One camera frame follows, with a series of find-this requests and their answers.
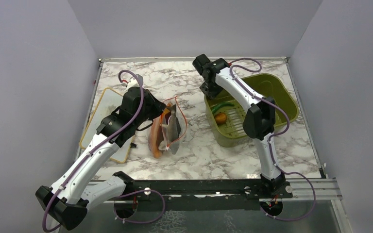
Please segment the clear zip top bag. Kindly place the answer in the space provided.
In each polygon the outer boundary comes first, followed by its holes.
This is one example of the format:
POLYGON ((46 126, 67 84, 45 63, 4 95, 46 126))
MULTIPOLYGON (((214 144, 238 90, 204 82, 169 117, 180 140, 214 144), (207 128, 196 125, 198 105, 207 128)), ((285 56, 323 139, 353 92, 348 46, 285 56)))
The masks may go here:
POLYGON ((164 112, 153 120, 147 130, 148 148, 156 159, 165 153, 179 152, 187 130, 187 119, 180 108, 178 97, 164 100, 164 112))

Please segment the grey toy fish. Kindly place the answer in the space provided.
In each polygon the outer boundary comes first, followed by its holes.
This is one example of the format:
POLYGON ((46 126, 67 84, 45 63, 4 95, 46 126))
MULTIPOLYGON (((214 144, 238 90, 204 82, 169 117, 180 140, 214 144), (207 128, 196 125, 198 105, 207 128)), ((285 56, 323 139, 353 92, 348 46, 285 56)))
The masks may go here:
POLYGON ((177 105, 171 104, 166 107, 169 110, 169 114, 166 114, 162 120, 162 130, 165 138, 169 141, 169 150, 172 154, 176 154, 180 147, 180 133, 181 126, 177 117, 177 105))

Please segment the green toy vegetable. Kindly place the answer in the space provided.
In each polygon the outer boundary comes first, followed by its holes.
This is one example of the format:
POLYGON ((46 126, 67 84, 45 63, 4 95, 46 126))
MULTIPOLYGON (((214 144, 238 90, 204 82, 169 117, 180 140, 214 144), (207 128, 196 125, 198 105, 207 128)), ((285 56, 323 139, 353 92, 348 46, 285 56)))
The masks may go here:
POLYGON ((215 105, 214 107, 211 108, 211 113, 215 114, 219 109, 221 109, 223 107, 234 107, 234 104, 230 103, 230 102, 218 103, 217 105, 215 105))

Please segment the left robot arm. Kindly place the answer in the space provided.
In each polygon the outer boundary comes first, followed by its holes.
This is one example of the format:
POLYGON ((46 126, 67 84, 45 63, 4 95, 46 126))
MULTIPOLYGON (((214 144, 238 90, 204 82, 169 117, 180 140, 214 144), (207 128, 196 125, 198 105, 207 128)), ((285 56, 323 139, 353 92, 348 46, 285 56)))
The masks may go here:
POLYGON ((93 187, 88 187, 101 166, 131 139, 145 121, 159 117, 166 105, 157 100, 148 89, 131 87, 122 102, 110 115, 104 117, 89 145, 73 165, 50 186, 41 186, 35 196, 43 208, 42 228, 47 229, 47 216, 59 226, 73 230, 85 218, 90 208, 117 197, 128 199, 133 186, 124 179, 113 176, 93 187))

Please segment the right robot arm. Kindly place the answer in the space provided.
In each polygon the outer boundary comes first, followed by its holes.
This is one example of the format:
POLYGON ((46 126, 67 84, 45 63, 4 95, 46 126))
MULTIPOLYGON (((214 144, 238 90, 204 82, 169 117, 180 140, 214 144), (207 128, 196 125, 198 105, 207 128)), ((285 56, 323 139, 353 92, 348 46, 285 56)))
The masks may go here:
POLYGON ((215 61, 205 55, 197 56, 192 62, 203 77, 200 90, 210 99, 221 91, 228 92, 242 107, 245 118, 244 132, 255 141, 261 164, 261 192, 272 198, 279 195, 288 185, 285 173, 279 168, 274 145, 275 111, 280 111, 272 97, 264 97, 246 84, 233 70, 234 65, 223 58, 215 61))

